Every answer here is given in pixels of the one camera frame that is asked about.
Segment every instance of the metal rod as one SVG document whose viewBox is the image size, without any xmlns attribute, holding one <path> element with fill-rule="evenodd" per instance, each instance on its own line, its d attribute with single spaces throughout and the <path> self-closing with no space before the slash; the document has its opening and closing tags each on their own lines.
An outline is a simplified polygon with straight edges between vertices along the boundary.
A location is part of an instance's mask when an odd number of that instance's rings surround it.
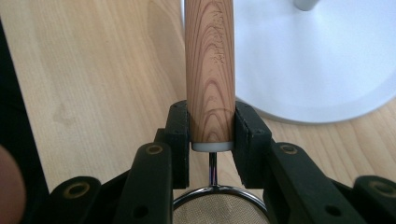
<svg viewBox="0 0 396 224">
<path fill-rule="evenodd" d="M 218 154 L 216 152 L 209 153 L 209 185 L 216 186 L 218 184 Z"/>
</svg>

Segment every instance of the mesh strainer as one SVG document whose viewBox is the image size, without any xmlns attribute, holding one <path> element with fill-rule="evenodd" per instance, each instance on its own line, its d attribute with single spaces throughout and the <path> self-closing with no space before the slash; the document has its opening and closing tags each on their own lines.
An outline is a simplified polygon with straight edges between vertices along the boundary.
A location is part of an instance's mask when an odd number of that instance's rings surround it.
<svg viewBox="0 0 396 224">
<path fill-rule="evenodd" d="M 216 153 L 209 153 L 209 182 L 209 187 L 174 201 L 174 224 L 269 223 L 262 200 L 245 190 L 218 185 Z"/>
</svg>

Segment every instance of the wooden table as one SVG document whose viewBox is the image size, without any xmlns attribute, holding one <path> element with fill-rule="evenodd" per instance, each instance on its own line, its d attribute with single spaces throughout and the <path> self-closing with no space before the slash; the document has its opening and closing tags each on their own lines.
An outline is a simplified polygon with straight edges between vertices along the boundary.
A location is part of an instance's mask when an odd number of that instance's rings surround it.
<svg viewBox="0 0 396 224">
<path fill-rule="evenodd" d="M 186 98 L 179 3 L 0 0 L 50 190 L 77 175 L 106 182 L 129 169 L 169 106 Z M 358 175 L 396 181 L 396 99 L 335 124 L 264 121 L 276 141 L 303 147 L 344 184 Z M 191 153 L 191 189 L 207 185 L 207 161 Z M 230 153 L 219 155 L 219 182 L 240 187 Z"/>
</svg>

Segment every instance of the wooden handle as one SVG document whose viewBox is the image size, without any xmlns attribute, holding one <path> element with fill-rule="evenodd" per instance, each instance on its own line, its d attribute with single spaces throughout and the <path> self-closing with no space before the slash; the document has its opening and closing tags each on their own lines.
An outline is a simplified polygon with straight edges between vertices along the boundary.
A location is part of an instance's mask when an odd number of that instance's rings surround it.
<svg viewBox="0 0 396 224">
<path fill-rule="evenodd" d="M 185 27 L 192 149 L 232 149 L 233 1 L 185 0 Z"/>
</svg>

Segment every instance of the wood grain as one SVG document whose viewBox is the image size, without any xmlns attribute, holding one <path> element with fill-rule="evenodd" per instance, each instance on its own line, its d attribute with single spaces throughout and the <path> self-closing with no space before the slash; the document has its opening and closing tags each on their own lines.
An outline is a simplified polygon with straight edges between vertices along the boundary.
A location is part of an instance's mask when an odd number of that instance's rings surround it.
<svg viewBox="0 0 396 224">
<path fill-rule="evenodd" d="M 0 0 L 0 16 L 49 190 L 78 175 L 104 183 L 129 169 L 169 106 L 186 99 L 179 0 Z M 396 99 L 339 123 L 264 121 L 276 141 L 304 148 L 335 180 L 396 181 Z M 242 187 L 231 152 L 218 160 L 219 184 Z M 190 165 L 189 189 L 207 186 L 207 154 L 192 151 Z"/>
<path fill-rule="evenodd" d="M 186 69 L 191 141 L 233 141 L 233 1 L 187 0 Z"/>
</svg>

